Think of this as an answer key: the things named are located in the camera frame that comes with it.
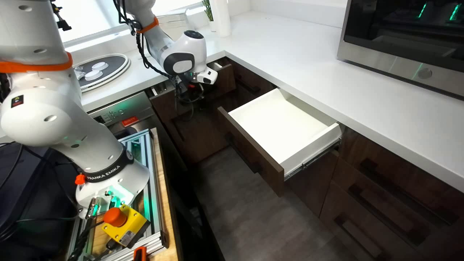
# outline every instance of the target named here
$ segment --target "floor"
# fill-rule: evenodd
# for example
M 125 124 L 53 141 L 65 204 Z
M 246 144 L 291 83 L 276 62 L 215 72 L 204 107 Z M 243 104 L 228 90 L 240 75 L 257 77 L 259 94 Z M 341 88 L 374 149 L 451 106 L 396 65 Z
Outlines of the floor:
M 194 184 L 226 261 L 356 261 L 291 190 L 277 197 L 231 148 L 201 162 Z

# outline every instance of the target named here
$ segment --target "potted plant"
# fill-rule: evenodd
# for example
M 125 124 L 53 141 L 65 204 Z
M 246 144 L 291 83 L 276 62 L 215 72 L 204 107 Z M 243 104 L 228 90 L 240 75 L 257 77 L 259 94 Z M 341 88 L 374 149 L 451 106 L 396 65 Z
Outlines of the potted plant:
M 213 19 L 213 13 L 211 12 L 211 4 L 209 3 L 209 0 L 202 0 L 203 5 L 206 7 L 205 13 L 208 16 L 209 19 L 209 27 L 211 28 L 212 32 L 216 31 L 216 24 Z

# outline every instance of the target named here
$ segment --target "open drawer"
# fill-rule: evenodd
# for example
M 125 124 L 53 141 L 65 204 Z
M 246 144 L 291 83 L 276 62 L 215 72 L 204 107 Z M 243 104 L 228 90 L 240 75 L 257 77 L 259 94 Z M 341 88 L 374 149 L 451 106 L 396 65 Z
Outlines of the open drawer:
M 219 120 L 226 140 L 278 196 L 284 180 L 340 142 L 342 131 L 331 117 L 281 89 L 226 112 Z

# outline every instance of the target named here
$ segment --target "black handle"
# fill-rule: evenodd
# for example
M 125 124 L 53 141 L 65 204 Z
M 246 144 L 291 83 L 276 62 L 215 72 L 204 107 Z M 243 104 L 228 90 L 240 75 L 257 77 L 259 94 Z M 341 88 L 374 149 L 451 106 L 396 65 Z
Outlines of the black handle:
M 259 165 L 257 162 L 249 162 L 245 156 L 242 154 L 242 152 L 240 152 L 240 150 L 237 148 L 237 146 L 235 145 L 234 143 L 234 136 L 232 135 L 232 133 L 228 132 L 226 133 L 226 135 L 224 136 L 224 138 L 226 139 L 227 143 L 229 143 L 229 145 L 235 150 L 235 152 L 240 156 L 240 158 L 242 158 L 242 160 L 245 162 L 245 164 L 251 169 L 251 171 L 253 173 L 259 173 L 261 171 L 263 171 L 263 168 L 261 167 L 261 165 Z
M 245 88 L 247 91 L 251 92 L 254 95 L 258 94 L 261 91 L 261 88 L 259 88 L 258 86 L 248 86 L 247 84 L 245 84 L 242 81 L 242 77 L 240 75 L 235 80 L 240 86 L 242 86 L 243 88 Z
M 367 209 L 371 214 L 373 214 L 377 219 L 389 227 L 395 234 L 401 237 L 404 241 L 408 242 L 410 245 L 418 246 L 420 245 L 426 237 L 421 235 L 416 229 L 411 229 L 410 231 L 405 231 L 399 227 L 395 222 L 388 218 L 385 214 L 379 211 L 374 205 L 367 201 L 363 196 L 361 196 L 363 189 L 358 187 L 356 184 L 352 185 L 348 189 L 348 194 L 352 196 L 361 206 Z
M 451 226 L 454 222 L 459 219 L 459 216 L 448 211 L 444 208 L 440 208 L 438 212 L 433 211 L 429 207 L 425 206 L 422 202 L 418 201 L 412 195 L 404 191 L 402 188 L 395 185 L 393 182 L 382 177 L 379 173 L 375 171 L 377 164 L 372 160 L 366 158 L 361 164 L 361 173 L 369 178 L 376 185 L 384 189 L 386 192 L 390 193 L 396 199 L 401 201 L 407 207 L 421 215 L 428 222 L 435 225 L 448 225 Z
M 342 213 L 338 215 L 335 219 L 334 222 L 360 247 L 368 254 L 372 259 L 375 261 L 388 261 L 390 260 L 390 255 L 382 251 L 380 254 L 377 256 L 374 256 L 367 248 L 365 248 L 361 242 L 359 242 L 349 231 L 346 229 L 343 225 L 345 222 L 349 221 L 348 218 L 345 217 L 345 215 Z

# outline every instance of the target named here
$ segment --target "franka emika robot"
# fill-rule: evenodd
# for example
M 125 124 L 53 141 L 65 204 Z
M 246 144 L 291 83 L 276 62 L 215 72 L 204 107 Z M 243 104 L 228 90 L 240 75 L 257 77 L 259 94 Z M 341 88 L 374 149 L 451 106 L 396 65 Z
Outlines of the franka emika robot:
M 114 0 L 121 23 L 131 27 L 174 84 L 213 84 L 217 72 L 206 65 L 206 42 L 195 31 L 173 41 L 151 11 L 155 0 Z M 11 92 L 1 105 L 2 130 L 27 146 L 48 146 L 83 170 L 85 182 L 76 188 L 84 218 L 92 199 L 109 204 L 112 197 L 131 204 L 148 182 L 149 170 L 137 162 L 103 124 L 82 108 L 81 89 L 64 50 L 54 8 L 49 0 L 0 1 L 0 72 L 7 73 Z M 133 19 L 128 19 L 126 12 Z

